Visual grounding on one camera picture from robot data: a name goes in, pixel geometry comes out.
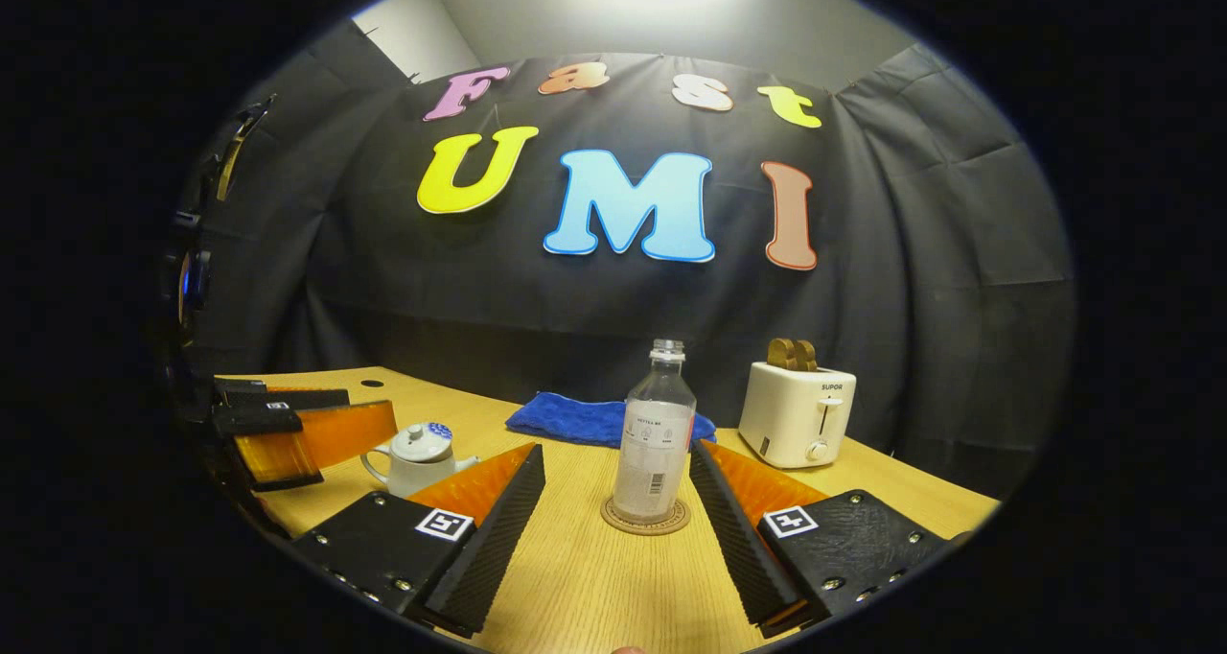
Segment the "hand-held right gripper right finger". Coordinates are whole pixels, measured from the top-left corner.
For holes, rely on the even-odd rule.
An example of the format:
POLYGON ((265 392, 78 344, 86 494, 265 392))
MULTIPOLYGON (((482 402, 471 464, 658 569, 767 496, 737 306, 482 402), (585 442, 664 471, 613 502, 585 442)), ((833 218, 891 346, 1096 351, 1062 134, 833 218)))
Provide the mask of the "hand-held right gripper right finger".
POLYGON ((828 496, 713 440, 692 445, 690 479, 766 638, 863 610, 950 550, 869 491, 828 496))

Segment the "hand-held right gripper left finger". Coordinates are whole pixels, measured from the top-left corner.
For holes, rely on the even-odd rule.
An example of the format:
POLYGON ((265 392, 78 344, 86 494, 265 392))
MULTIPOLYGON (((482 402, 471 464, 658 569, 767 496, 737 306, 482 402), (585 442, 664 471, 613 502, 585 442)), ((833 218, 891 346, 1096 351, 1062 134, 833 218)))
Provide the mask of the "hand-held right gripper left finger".
POLYGON ((485 627, 545 483, 544 445, 518 445, 406 498, 364 494, 291 545, 382 609, 469 638, 485 627))

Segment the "round beige coaster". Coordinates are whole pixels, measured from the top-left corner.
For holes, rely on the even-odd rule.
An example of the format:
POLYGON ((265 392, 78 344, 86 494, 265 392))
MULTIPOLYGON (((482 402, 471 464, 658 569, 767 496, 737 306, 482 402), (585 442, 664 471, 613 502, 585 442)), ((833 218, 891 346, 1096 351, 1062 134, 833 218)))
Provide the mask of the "round beige coaster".
POLYGON ((609 497, 604 501, 600 509, 601 518, 609 523, 610 526, 617 528, 618 531, 631 533, 636 536, 663 536, 667 533, 679 533, 681 528, 687 526, 693 515, 688 506, 683 504, 683 501, 675 499, 672 508, 667 510, 663 518, 653 523, 640 523, 627 517, 618 515, 616 504, 614 504, 614 497, 609 497))

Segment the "clear water bottle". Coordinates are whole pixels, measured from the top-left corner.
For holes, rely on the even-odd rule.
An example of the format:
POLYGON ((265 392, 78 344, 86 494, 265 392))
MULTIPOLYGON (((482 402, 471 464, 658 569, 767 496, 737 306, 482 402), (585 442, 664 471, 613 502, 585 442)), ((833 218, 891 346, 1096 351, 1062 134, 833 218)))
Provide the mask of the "clear water bottle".
POLYGON ((614 514, 636 524, 665 521, 679 499, 697 398, 683 379, 683 340, 654 339, 649 371, 625 400, 614 514))

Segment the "white toaster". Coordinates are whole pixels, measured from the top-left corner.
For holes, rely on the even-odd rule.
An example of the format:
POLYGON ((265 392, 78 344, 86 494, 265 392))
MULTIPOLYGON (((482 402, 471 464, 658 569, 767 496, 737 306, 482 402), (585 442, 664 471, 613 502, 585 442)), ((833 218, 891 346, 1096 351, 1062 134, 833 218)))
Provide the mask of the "white toaster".
POLYGON ((739 434, 775 469, 811 469, 840 456, 856 378, 842 371, 787 371, 755 362, 739 434))

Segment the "blue towel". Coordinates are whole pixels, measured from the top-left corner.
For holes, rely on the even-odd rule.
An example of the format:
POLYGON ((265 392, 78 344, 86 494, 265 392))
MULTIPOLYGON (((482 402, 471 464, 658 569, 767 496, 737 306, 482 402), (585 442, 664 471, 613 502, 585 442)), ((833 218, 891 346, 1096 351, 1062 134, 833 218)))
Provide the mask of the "blue towel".
POLYGON ((626 401, 583 402, 560 393, 539 391, 507 418, 506 427, 529 436, 616 450, 623 439, 626 407, 626 401))

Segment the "brown toast slices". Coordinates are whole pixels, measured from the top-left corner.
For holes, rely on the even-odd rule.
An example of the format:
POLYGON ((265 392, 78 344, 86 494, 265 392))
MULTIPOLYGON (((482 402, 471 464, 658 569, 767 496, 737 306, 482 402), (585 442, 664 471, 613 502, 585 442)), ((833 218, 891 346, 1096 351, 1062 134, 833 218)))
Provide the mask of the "brown toast slices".
POLYGON ((768 344, 767 364, 800 373, 815 373, 817 355, 810 340, 775 337, 768 344))

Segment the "black backdrop cloth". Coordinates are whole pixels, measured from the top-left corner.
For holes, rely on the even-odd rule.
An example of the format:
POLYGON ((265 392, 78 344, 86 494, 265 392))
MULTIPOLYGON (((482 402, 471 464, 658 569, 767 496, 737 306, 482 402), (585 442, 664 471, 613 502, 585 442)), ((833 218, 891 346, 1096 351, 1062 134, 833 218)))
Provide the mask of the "black backdrop cloth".
POLYGON ((412 82, 345 25, 255 83, 202 214, 202 374, 379 364, 512 402, 622 399, 683 341, 736 426, 751 362, 855 375, 847 436, 991 497, 1060 418, 1077 272, 1029 146, 912 45, 838 93, 663 54, 412 82))

